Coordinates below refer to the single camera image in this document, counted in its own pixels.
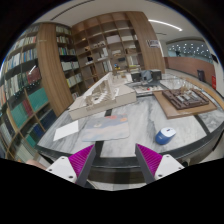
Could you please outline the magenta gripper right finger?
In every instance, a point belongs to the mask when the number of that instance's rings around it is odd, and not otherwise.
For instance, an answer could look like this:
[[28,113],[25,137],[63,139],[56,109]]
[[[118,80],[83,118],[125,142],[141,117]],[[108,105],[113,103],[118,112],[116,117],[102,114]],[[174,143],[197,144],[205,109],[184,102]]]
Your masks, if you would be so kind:
[[135,154],[147,184],[184,168],[170,154],[161,155],[140,144],[135,146]]

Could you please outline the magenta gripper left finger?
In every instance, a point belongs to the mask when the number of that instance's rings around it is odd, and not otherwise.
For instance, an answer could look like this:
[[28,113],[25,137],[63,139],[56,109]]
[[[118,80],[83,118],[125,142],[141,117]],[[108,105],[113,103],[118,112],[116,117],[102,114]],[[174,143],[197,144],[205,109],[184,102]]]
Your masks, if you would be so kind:
[[47,168],[47,171],[84,187],[95,156],[95,145],[90,145],[69,157],[61,156]]

